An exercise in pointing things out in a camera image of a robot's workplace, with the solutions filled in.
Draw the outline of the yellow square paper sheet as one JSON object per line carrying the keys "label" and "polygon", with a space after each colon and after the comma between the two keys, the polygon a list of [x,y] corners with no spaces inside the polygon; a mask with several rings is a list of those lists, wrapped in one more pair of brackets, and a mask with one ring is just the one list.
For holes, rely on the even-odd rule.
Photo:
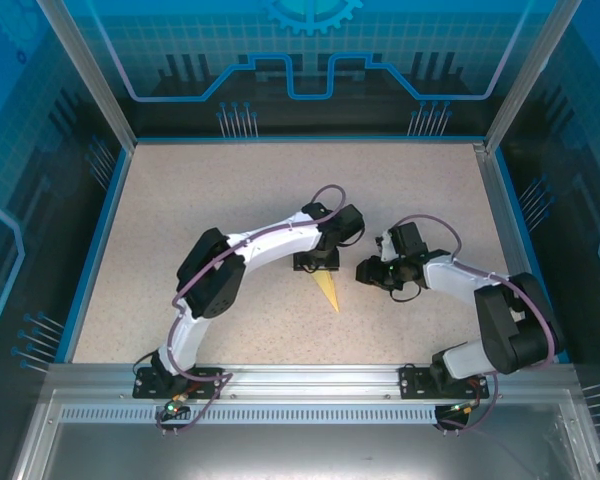
{"label": "yellow square paper sheet", "polygon": [[330,305],[336,312],[340,312],[339,302],[337,299],[336,287],[332,273],[327,270],[318,270],[311,274],[322,293],[329,301]]}

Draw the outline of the blue table edge strip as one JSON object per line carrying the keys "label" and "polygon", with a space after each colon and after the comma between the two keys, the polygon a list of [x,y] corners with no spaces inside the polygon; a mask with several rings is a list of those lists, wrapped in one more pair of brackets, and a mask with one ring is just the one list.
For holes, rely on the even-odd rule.
{"label": "blue table edge strip", "polygon": [[509,272],[533,274],[550,303],[522,208],[500,148],[486,160],[484,168],[484,184]]}
{"label": "blue table edge strip", "polygon": [[116,161],[59,346],[56,350],[55,363],[71,363],[74,358],[132,157],[132,153],[123,149]]}

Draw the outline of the grey metal tray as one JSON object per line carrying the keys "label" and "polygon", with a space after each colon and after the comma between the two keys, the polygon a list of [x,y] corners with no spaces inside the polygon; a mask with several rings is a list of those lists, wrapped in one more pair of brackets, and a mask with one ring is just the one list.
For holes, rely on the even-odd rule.
{"label": "grey metal tray", "polygon": [[586,408],[506,403],[433,425],[63,424],[37,412],[9,480],[600,480]]}

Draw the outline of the blue printed side panel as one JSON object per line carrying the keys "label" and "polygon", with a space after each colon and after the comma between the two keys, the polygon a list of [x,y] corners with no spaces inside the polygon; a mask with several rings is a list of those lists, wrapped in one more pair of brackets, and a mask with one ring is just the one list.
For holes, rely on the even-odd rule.
{"label": "blue printed side panel", "polygon": [[10,480],[123,153],[37,0],[0,0],[0,480]]}
{"label": "blue printed side panel", "polygon": [[532,2],[577,7],[500,149],[600,443],[600,0]]}

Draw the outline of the blue printed gear panel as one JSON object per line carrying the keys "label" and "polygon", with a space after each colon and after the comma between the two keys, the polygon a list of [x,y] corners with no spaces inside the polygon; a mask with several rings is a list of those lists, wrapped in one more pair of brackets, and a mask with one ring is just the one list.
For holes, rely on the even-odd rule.
{"label": "blue printed gear panel", "polygon": [[481,136],[557,0],[63,0],[140,138]]}

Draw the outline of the aluminium side rail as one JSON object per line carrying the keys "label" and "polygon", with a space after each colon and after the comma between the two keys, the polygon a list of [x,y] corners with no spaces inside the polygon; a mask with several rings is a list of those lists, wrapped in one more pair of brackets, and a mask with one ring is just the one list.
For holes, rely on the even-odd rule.
{"label": "aluminium side rail", "polygon": [[487,353],[506,373],[546,365],[555,353],[552,311],[542,283],[531,270],[520,232],[520,212],[510,198],[496,156],[481,144],[474,150],[507,266],[506,273],[491,276],[501,285],[488,288],[478,300]]}

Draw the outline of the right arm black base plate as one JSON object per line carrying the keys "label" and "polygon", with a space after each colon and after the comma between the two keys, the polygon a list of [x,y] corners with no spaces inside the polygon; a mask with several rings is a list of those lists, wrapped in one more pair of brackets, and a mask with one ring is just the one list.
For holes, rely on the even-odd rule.
{"label": "right arm black base plate", "polygon": [[432,371],[431,367],[406,364],[398,370],[398,386],[403,400],[489,399],[484,376],[453,379]]}

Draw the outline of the long aluminium mounting rail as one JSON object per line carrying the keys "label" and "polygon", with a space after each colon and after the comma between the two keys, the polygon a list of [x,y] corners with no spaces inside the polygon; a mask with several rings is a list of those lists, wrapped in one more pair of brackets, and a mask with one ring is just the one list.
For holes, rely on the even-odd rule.
{"label": "long aluminium mounting rail", "polygon": [[[376,403],[400,400],[396,365],[226,365],[233,375],[225,403]],[[41,396],[58,402],[122,402],[132,399],[129,364],[54,364]],[[575,369],[553,364],[502,376],[489,390],[506,403],[559,403],[583,399]]]}

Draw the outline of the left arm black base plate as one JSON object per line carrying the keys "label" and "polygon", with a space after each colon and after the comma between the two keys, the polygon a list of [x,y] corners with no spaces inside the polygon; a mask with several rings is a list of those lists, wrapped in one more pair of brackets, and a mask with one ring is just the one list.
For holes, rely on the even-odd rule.
{"label": "left arm black base plate", "polygon": [[132,397],[167,400],[185,393],[190,399],[210,399],[218,386],[218,380],[193,381],[182,375],[162,374],[153,367],[143,367],[135,374]]}

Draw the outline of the right aluminium frame post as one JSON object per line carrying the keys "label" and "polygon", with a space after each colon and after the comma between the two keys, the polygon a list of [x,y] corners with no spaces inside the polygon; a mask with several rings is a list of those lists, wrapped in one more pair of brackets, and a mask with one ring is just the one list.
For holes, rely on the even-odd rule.
{"label": "right aluminium frame post", "polygon": [[548,15],[485,136],[484,153],[487,156],[495,154],[537,79],[546,68],[581,2],[582,0],[556,0],[554,8]]}

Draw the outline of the aluminium frame post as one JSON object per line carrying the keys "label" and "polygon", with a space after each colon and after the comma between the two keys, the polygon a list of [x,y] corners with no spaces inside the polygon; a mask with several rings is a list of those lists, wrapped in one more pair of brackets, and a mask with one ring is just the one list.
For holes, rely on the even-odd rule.
{"label": "aluminium frame post", "polygon": [[132,155],[137,139],[63,0],[36,0],[121,146]]}
{"label": "aluminium frame post", "polygon": [[495,154],[537,79],[546,68],[581,2],[582,0],[556,0],[554,8],[548,15],[485,136],[484,153],[487,156]]}

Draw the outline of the left aluminium frame post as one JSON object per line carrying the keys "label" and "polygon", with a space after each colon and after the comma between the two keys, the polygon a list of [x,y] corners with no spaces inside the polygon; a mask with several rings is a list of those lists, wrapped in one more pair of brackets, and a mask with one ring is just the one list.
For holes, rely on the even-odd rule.
{"label": "left aluminium frame post", "polygon": [[137,139],[63,0],[36,0],[121,146],[132,155]]}

